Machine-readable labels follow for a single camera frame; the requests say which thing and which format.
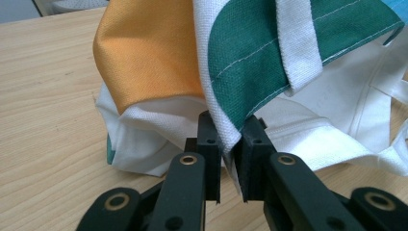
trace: gray floor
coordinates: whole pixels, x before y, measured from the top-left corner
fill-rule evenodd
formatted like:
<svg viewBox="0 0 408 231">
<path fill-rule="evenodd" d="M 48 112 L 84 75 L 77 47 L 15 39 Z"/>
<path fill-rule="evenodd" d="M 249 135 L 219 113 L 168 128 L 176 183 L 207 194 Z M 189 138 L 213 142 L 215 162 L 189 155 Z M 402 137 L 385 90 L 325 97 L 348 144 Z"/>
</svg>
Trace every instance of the gray floor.
<svg viewBox="0 0 408 231">
<path fill-rule="evenodd" d="M 32 0 L 0 0 L 0 23 L 40 17 Z"/>
</svg>

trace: metal ring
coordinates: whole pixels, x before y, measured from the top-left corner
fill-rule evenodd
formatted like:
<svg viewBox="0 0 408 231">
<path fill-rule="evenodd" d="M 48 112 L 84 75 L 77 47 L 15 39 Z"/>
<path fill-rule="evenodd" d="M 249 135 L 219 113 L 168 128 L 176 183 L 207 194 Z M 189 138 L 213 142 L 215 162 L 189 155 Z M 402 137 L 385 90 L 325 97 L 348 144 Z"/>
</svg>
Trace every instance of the metal ring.
<svg viewBox="0 0 408 231">
<path fill-rule="evenodd" d="M 364 195 L 366 201 L 377 209 L 392 211 L 395 210 L 394 202 L 387 196 L 377 192 L 367 192 Z"/>
<path fill-rule="evenodd" d="M 296 160 L 293 157 L 283 155 L 278 157 L 278 162 L 286 166 L 292 166 L 296 164 Z"/>
<path fill-rule="evenodd" d="M 113 205 L 112 201 L 116 198 L 122 198 L 123 201 L 120 204 Z M 130 201 L 130 197 L 128 194 L 124 192 L 119 192 L 119 193 L 109 196 L 109 198 L 105 201 L 105 209 L 109 211 L 120 210 L 120 209 L 123 209 L 127 204 L 129 204 L 129 201 Z"/>
<path fill-rule="evenodd" d="M 197 162 L 197 158 L 191 155 L 183 156 L 182 158 L 180 158 L 180 163 L 185 166 L 194 165 L 196 162 Z"/>
</svg>

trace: tabletop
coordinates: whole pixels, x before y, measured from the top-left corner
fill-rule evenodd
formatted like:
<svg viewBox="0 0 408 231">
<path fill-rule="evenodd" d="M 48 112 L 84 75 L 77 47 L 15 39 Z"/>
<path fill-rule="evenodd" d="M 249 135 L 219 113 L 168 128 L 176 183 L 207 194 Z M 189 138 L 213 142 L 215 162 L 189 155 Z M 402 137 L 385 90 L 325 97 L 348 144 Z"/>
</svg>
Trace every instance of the tabletop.
<svg viewBox="0 0 408 231">
<path fill-rule="evenodd" d="M 163 180 L 106 163 L 91 49 L 103 11 L 0 24 L 0 230 L 74 230 L 101 193 L 142 193 Z M 407 117 L 407 106 L 393 101 L 392 136 Z M 408 177 L 348 164 L 317 175 L 345 196 L 372 186 L 408 203 Z M 221 203 L 206 206 L 207 230 L 268 230 L 263 203 L 242 203 L 225 172 Z"/>
</svg>

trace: orange fabric panel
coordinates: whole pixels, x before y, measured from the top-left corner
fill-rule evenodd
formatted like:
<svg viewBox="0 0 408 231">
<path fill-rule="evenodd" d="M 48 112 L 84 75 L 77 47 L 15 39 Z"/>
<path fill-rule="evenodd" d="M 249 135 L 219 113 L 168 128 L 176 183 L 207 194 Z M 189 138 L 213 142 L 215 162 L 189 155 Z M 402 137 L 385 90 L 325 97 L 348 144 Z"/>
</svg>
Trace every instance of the orange fabric panel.
<svg viewBox="0 0 408 231">
<path fill-rule="evenodd" d="M 120 114 L 149 99 L 204 98 L 191 1 L 112 0 L 93 54 Z"/>
</svg>

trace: green fabric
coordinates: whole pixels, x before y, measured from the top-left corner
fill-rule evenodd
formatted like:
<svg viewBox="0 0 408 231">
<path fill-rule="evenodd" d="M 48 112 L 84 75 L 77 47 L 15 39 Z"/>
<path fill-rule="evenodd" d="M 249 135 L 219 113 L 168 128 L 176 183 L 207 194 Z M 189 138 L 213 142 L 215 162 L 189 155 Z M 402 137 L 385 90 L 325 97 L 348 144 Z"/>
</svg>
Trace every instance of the green fabric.
<svg viewBox="0 0 408 231">
<path fill-rule="evenodd" d="M 378 0 L 312 0 L 323 64 L 404 23 Z M 208 64 L 221 109 L 241 130 L 244 120 L 288 89 L 270 0 L 231 0 L 217 16 L 209 39 Z"/>
<path fill-rule="evenodd" d="M 114 150 L 112 150 L 111 138 L 109 137 L 109 134 L 108 134 L 108 137 L 106 138 L 106 140 L 107 140 L 107 145 L 106 145 L 107 158 L 106 159 L 107 159 L 108 164 L 111 165 L 112 162 L 114 161 L 114 157 L 115 157 L 116 152 Z"/>
</svg>

